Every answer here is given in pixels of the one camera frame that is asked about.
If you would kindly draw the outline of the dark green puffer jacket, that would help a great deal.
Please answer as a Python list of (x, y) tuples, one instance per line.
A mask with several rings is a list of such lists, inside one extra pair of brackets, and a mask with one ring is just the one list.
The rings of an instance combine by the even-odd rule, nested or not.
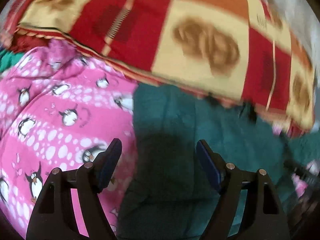
[(275, 135), (248, 105), (223, 108), (174, 86), (139, 85), (133, 95), (137, 163), (118, 212), (118, 239), (199, 239), (219, 201), (196, 153), (205, 140), (237, 168), (263, 168), (289, 213), (298, 203), (286, 159), (319, 158), (319, 133)]

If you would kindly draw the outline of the green purple clothes pile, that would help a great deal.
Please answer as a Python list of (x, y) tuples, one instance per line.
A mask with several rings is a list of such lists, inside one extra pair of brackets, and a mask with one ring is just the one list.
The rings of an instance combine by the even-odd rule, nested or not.
[(0, 72), (14, 66), (23, 57), (24, 53), (14, 53), (12, 51), (2, 49), (0, 52)]

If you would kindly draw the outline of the pink penguin quilt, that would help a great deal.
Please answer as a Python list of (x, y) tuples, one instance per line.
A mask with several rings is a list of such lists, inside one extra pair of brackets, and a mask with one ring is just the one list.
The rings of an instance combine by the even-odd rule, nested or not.
[(1, 210), (21, 236), (50, 171), (92, 162), (115, 138), (122, 154), (99, 200), (117, 229), (137, 159), (137, 86), (105, 62), (54, 39), (23, 55), (1, 79)]

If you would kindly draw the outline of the red cream rose blanket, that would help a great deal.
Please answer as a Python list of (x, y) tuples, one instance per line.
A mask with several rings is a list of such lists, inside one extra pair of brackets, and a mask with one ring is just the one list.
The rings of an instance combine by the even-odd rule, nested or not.
[(65, 40), (138, 81), (256, 111), (292, 136), (315, 122), (315, 71), (272, 0), (16, 0), (7, 48)]

